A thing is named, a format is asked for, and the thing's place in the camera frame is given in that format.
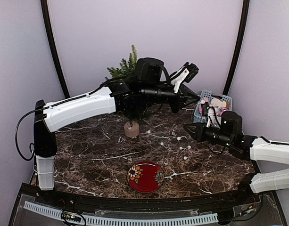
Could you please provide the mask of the white ball string lights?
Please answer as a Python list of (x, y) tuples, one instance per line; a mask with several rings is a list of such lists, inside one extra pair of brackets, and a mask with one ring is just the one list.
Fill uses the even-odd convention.
[(135, 137), (124, 135), (118, 142), (124, 144), (124, 153), (130, 153), (128, 161), (154, 161), (161, 166), (175, 165), (193, 154), (196, 142), (184, 130), (183, 125), (193, 122), (196, 104), (182, 108), (173, 114), (167, 105), (153, 105), (145, 113), (150, 116), (137, 121), (140, 132)]

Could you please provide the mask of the small green christmas tree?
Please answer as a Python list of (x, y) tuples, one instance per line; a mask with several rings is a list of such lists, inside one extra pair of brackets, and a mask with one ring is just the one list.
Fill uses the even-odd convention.
[[(131, 49), (132, 52), (129, 54), (129, 58), (127, 60), (123, 58), (119, 63), (119, 68), (107, 68), (113, 79), (130, 79), (133, 73), (135, 73), (138, 53), (134, 45), (131, 45)], [(121, 104), (124, 109), (119, 113), (128, 120), (124, 125), (125, 135), (129, 138), (135, 138), (140, 133), (138, 121), (150, 117), (149, 107), (151, 107), (152, 104), (143, 102), (131, 92), (122, 94), (121, 97), (124, 98), (124, 103)]]

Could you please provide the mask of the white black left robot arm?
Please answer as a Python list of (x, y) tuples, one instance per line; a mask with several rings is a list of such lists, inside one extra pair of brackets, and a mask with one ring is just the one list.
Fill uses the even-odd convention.
[(111, 78), (97, 89), (65, 100), (36, 103), (33, 124), (33, 143), (29, 148), (36, 161), (41, 197), (49, 205), (56, 205), (60, 195), (54, 191), (54, 157), (57, 153), (55, 133), (59, 129), (94, 116), (123, 113), (129, 121), (148, 116), (154, 104), (168, 104), (173, 113), (199, 100), (187, 87), (199, 72), (192, 63), (185, 63), (169, 74), (163, 61), (141, 58), (135, 71), (127, 76)]

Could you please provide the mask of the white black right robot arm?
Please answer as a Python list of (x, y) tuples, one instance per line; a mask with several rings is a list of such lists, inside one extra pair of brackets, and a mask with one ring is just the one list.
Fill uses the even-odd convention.
[[(194, 140), (223, 146), (240, 160), (289, 165), (289, 143), (271, 141), (263, 136), (244, 135), (242, 117), (235, 112), (224, 112), (219, 128), (208, 127), (200, 122), (185, 124), (183, 127)], [(238, 204), (244, 204), (252, 194), (282, 189), (289, 189), (289, 168), (270, 173), (251, 173), (239, 183), (234, 200)]]

